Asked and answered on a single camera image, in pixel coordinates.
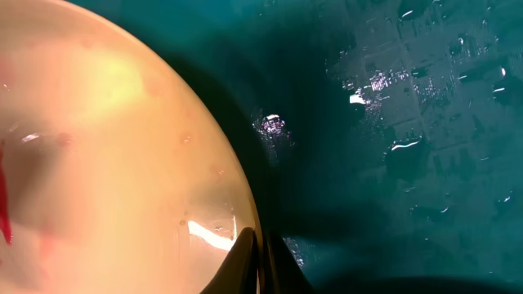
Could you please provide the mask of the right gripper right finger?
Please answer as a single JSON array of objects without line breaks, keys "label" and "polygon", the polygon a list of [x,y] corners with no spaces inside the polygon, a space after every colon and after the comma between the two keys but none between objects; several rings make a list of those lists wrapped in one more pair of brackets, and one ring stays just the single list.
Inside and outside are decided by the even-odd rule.
[{"label": "right gripper right finger", "polygon": [[283,238],[276,233],[263,236],[261,293],[314,294]]}]

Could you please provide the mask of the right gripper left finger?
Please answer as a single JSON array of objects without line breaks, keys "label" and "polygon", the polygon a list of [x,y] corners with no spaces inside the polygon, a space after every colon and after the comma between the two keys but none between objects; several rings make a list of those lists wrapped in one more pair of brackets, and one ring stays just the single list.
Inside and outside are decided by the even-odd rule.
[{"label": "right gripper left finger", "polygon": [[256,235],[252,228],[244,228],[201,294],[256,294],[257,268]]}]

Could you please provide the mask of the yellow-green plastic plate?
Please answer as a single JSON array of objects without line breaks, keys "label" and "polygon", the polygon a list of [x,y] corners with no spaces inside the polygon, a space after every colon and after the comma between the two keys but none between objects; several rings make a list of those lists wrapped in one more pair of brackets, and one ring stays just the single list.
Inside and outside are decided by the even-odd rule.
[{"label": "yellow-green plastic plate", "polygon": [[1,290],[200,293],[259,225],[190,86],[65,1],[1,4]]}]

